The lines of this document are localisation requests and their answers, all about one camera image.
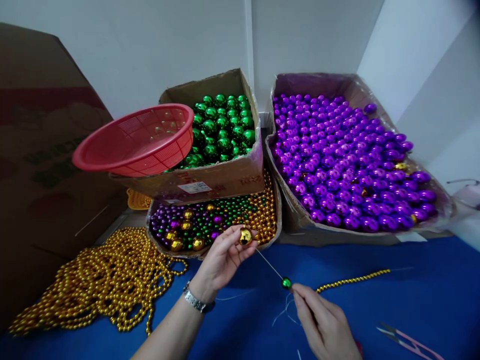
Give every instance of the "watch band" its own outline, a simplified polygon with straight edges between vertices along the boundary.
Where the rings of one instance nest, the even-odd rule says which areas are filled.
[[[185,287],[183,288],[183,296],[185,297],[186,302],[189,303],[191,306],[193,306],[202,314],[211,312],[215,307],[215,301],[209,304],[201,302],[190,292],[189,284],[190,284],[190,280],[186,283]]]

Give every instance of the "pile of gold bead strands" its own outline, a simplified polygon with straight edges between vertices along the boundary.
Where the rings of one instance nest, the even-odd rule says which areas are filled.
[[[371,278],[377,277],[378,275],[388,274],[390,272],[391,272],[390,269],[385,269],[385,270],[372,272],[371,274],[368,274],[368,275],[365,275],[365,276],[359,276],[359,277],[354,277],[354,278],[350,278],[350,279],[345,279],[345,280],[332,282],[332,283],[320,286],[316,290],[316,292],[320,294],[322,291],[325,291],[327,289],[336,288],[336,287],[339,287],[340,285],[344,285],[344,284],[351,284],[351,283],[357,283],[357,282],[364,281],[364,280],[369,280]]]
[[[233,220],[232,224],[245,224],[258,234],[255,240],[258,244],[268,243],[277,232],[277,212],[275,208],[275,195],[270,174],[267,169],[263,170],[265,191],[258,194],[252,194],[248,197],[248,202],[256,208],[255,212],[248,211]]]
[[[182,263],[184,269],[172,270],[175,263]],[[63,265],[40,301],[20,313],[9,331],[24,336],[36,328],[75,330],[103,315],[125,332],[149,313],[146,333],[150,336],[153,300],[169,289],[174,275],[186,271],[187,262],[160,253],[145,228],[117,230],[104,245],[84,249]],[[140,310],[133,313],[139,305]]]

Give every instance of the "long needle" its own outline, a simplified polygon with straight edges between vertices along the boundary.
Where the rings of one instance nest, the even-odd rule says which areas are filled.
[[[266,263],[267,263],[268,265],[270,265],[270,267],[273,269],[273,271],[276,272],[276,274],[277,274],[277,275],[280,277],[280,279],[282,279],[282,281],[283,281],[284,278],[282,277],[282,275],[280,275],[279,272],[278,272],[277,270],[275,270],[275,268],[272,266],[271,263],[269,263],[269,261],[265,258],[265,256],[263,256],[262,253],[261,253],[257,248],[255,248],[255,250],[256,250],[257,253],[260,254],[260,256],[263,258],[263,260],[265,260]]]

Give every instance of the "blue table surface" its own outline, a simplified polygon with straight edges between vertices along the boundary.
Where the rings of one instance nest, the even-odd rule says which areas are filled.
[[[293,282],[314,289],[381,269],[374,279],[328,289],[322,295],[345,312],[365,359],[420,359],[380,333],[383,322],[409,335],[444,359],[479,359],[480,253],[456,237],[395,246],[333,245],[323,248],[274,245],[264,251]],[[200,263],[175,277],[155,306],[156,327],[182,293]],[[259,255],[248,259],[218,298],[201,326],[189,359],[314,359],[303,329],[286,313],[288,292]],[[298,322],[295,304],[288,308]],[[24,338],[3,335],[3,359],[129,359],[146,339],[146,318],[119,333],[107,318],[66,331],[35,332]]]

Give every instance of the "scissors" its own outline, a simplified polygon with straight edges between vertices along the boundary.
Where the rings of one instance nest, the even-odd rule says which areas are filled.
[[[394,342],[396,342],[397,344],[400,344],[401,346],[403,346],[404,348],[410,350],[412,353],[414,354],[417,354],[419,357],[422,357],[424,359],[427,359],[427,360],[434,360],[432,359],[431,357],[428,357],[427,355],[425,355],[424,353],[422,353],[419,349],[422,348],[426,351],[428,351],[430,354],[432,354],[434,356],[435,359],[437,360],[444,360],[443,357],[441,357],[440,355],[438,355],[435,351],[429,349],[428,347],[426,347],[425,345],[422,345],[421,343],[419,343],[418,341],[412,339],[410,336],[404,334],[403,332],[401,332],[400,330],[397,330],[393,327],[390,327],[388,325],[385,325],[383,322],[380,322],[380,327],[377,326],[377,329],[378,331],[380,331],[381,333],[383,333],[387,338],[393,340]],[[409,340],[413,346],[410,346],[408,345],[407,343],[403,342],[402,340],[400,340],[397,336],[397,335],[400,335],[401,337]]]

